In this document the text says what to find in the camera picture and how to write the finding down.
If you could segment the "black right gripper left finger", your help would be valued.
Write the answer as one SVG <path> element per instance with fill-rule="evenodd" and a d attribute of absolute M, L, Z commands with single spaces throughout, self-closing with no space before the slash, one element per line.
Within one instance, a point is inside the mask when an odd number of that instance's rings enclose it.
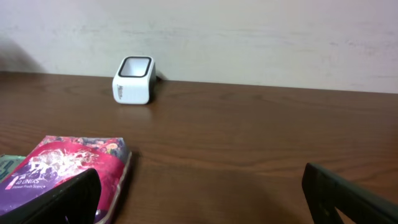
<path fill-rule="evenodd" d="M 101 195 L 95 169 L 88 169 L 30 202 L 1 215 L 2 224 L 93 224 Z"/>

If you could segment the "red purple liners pack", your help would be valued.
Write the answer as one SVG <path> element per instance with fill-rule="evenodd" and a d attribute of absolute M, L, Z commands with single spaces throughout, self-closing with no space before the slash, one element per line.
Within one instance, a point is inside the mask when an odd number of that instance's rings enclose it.
<path fill-rule="evenodd" d="M 111 223 L 131 157 L 123 138 L 46 136 L 1 182 L 1 214 L 95 169 L 101 195 L 94 222 Z"/>

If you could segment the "teal snack wrapper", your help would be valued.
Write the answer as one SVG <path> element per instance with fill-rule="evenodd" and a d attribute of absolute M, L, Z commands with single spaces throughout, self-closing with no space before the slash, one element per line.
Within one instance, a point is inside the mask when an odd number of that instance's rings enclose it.
<path fill-rule="evenodd" d="M 0 182 L 6 179 L 14 169 L 25 159 L 24 156 L 1 155 L 0 156 Z"/>

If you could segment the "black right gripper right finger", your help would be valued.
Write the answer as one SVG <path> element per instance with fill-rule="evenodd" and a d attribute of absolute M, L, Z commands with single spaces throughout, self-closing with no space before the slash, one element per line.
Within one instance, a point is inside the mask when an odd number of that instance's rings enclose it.
<path fill-rule="evenodd" d="M 355 223 L 397 224 L 397 205 L 318 164 L 306 164 L 302 190 L 316 224 L 342 223 L 339 212 Z"/>

